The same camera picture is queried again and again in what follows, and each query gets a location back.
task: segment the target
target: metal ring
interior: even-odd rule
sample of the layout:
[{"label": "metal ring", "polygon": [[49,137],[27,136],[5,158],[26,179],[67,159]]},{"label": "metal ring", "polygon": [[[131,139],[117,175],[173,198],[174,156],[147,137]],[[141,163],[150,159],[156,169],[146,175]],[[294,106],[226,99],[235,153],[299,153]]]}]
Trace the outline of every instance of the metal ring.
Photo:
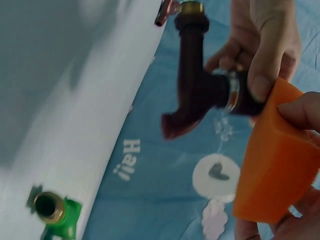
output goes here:
[{"label": "metal ring", "polygon": [[227,76],[227,79],[229,81],[229,98],[223,110],[230,113],[237,105],[240,92],[240,83],[237,78],[237,74],[234,71],[223,71],[222,74]]}]

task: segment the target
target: orange scouring pad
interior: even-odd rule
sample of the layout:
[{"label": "orange scouring pad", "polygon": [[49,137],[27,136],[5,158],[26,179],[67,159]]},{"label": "orange scouring pad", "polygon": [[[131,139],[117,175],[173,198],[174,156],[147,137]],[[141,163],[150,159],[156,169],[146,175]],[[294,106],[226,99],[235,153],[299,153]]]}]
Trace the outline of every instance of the orange scouring pad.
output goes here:
[{"label": "orange scouring pad", "polygon": [[279,78],[254,125],[238,181],[233,215],[275,224],[309,189],[320,167],[320,147],[306,130],[285,121],[277,106],[303,93]]}]

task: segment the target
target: fingernail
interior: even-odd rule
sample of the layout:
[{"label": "fingernail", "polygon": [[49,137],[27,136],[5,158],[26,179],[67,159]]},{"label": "fingernail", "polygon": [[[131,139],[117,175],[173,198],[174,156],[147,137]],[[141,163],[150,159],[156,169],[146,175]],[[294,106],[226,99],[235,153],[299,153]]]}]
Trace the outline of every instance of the fingernail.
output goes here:
[{"label": "fingernail", "polygon": [[265,76],[256,76],[251,87],[253,97],[259,102],[264,102],[267,99],[272,86],[271,81]]}]

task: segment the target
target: blue cloth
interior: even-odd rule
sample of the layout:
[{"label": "blue cloth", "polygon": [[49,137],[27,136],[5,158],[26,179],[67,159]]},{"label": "blue cloth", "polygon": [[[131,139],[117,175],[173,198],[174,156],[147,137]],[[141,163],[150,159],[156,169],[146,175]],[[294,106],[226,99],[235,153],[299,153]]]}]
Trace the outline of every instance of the blue cloth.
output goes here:
[{"label": "blue cloth", "polygon": [[[205,35],[205,59],[226,42],[230,28],[229,0],[204,0],[210,18]],[[297,21],[303,55],[293,83],[302,91],[320,92],[320,4],[318,0],[297,0]],[[84,240],[203,240],[202,211],[208,199],[192,184],[193,171],[203,157],[220,153],[241,166],[251,127],[248,118],[228,116],[211,110],[191,133],[174,141],[162,138],[161,114],[177,107],[176,79],[179,35],[170,18],[162,40],[118,137],[101,182]],[[227,119],[217,132],[214,122]],[[227,127],[232,127],[228,135]],[[134,143],[126,156],[128,142]],[[130,167],[120,176],[125,162]],[[225,206],[228,222],[221,240],[234,239],[232,204]],[[259,225],[263,240],[272,234]]]}]

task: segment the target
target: green fitting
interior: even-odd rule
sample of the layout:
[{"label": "green fitting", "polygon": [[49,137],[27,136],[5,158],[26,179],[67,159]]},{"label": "green fitting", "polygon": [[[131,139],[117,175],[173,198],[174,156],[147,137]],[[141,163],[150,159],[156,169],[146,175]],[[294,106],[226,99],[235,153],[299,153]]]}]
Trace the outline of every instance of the green fitting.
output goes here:
[{"label": "green fitting", "polygon": [[33,209],[46,224],[51,235],[63,239],[76,239],[77,222],[82,205],[79,202],[62,199],[53,192],[40,192],[33,199]]}]

